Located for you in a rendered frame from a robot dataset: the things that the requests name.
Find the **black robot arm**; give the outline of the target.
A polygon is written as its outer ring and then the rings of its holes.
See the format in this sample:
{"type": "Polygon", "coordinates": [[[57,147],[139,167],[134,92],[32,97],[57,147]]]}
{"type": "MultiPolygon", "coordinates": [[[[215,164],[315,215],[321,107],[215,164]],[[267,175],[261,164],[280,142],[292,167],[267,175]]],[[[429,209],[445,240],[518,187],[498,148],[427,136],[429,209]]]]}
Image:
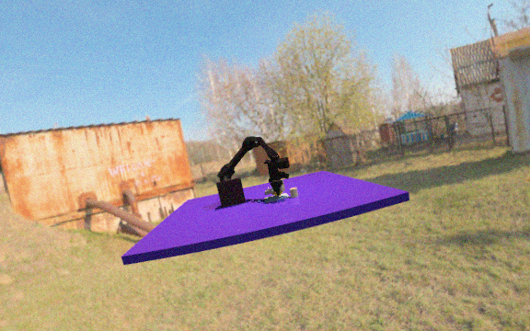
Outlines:
{"type": "MultiPolygon", "coordinates": [[[[236,155],[232,158],[232,160],[224,165],[217,176],[220,179],[220,182],[230,180],[231,176],[235,173],[235,166],[238,164],[238,162],[242,159],[242,157],[246,154],[247,151],[252,150],[254,147],[258,147],[259,145],[262,146],[262,148],[266,151],[267,156],[270,158],[269,160],[266,160],[264,164],[268,164],[269,171],[289,168],[289,161],[287,157],[280,158],[280,156],[276,153],[275,150],[270,148],[261,137],[254,137],[254,136],[248,136],[245,138],[245,140],[242,143],[242,147],[240,150],[236,153],[236,155]],[[256,143],[257,142],[257,143],[256,143]]],[[[279,178],[289,178],[289,174],[285,174],[285,172],[279,172],[279,178]]]]}

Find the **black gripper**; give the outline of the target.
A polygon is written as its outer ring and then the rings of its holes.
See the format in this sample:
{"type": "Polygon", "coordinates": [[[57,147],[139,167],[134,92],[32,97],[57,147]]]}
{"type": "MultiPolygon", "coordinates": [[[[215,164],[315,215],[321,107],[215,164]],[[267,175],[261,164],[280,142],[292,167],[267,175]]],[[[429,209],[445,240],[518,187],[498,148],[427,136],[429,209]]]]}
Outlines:
{"type": "Polygon", "coordinates": [[[270,179],[269,179],[269,182],[273,188],[273,190],[276,192],[276,194],[278,196],[280,196],[280,187],[282,185],[282,181],[280,180],[279,178],[279,171],[278,169],[277,170],[272,170],[272,171],[269,171],[269,174],[270,174],[270,179]]]}

